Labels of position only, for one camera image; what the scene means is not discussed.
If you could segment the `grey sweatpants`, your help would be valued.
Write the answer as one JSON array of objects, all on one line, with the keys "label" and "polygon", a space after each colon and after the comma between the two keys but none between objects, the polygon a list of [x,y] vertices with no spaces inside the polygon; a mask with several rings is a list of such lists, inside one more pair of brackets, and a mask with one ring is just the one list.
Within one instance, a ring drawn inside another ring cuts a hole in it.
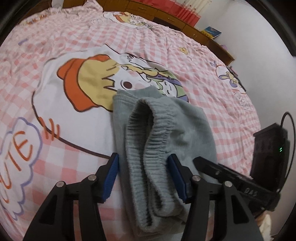
[{"label": "grey sweatpants", "polygon": [[150,86],[118,90],[113,128],[121,190],[136,237],[180,233],[188,211],[167,171],[167,158],[196,169],[193,159],[217,162],[214,137],[203,109]]}]

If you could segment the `blue book on cabinet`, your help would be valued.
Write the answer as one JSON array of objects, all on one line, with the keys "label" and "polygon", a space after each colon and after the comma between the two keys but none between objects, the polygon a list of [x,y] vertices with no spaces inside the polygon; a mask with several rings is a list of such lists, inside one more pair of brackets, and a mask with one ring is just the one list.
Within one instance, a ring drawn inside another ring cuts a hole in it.
[{"label": "blue book on cabinet", "polygon": [[216,37],[218,37],[222,34],[222,32],[220,32],[219,30],[216,30],[215,28],[210,27],[210,26],[203,29],[201,31],[201,33],[210,39],[215,39]]}]

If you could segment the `pink checkered cartoon bedsheet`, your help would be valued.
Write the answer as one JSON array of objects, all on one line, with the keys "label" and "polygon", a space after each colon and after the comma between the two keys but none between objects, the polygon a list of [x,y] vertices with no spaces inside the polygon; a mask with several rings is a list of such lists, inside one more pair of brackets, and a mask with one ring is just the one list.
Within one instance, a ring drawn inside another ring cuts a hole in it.
[{"label": "pink checkered cartoon bedsheet", "polygon": [[[1,225],[22,240],[53,186],[94,174],[118,153],[113,97],[155,87],[203,109],[221,163],[251,170],[257,112],[226,65],[179,31],[96,1],[49,8],[16,25],[1,45]],[[136,237],[120,176],[99,212],[108,240]]]}]

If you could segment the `red and cream curtain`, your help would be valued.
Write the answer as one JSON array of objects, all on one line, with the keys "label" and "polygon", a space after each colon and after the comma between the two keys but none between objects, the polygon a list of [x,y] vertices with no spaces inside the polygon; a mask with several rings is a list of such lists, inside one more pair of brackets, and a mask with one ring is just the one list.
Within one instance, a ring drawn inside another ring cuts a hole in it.
[{"label": "red and cream curtain", "polygon": [[211,0],[139,0],[138,2],[160,9],[194,27]]}]

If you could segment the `long wooden low cabinet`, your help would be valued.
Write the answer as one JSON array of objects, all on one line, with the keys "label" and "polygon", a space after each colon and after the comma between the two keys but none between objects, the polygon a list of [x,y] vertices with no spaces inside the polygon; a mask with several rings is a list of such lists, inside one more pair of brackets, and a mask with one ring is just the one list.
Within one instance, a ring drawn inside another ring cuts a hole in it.
[{"label": "long wooden low cabinet", "polygon": [[236,84],[241,84],[237,74],[231,69],[234,58],[228,51],[213,39],[203,35],[195,27],[191,27],[179,18],[170,15],[160,9],[140,3],[138,1],[98,1],[104,11],[127,11],[131,14],[141,16],[149,21],[181,31],[201,45],[207,46],[225,65],[230,76],[234,77]]}]

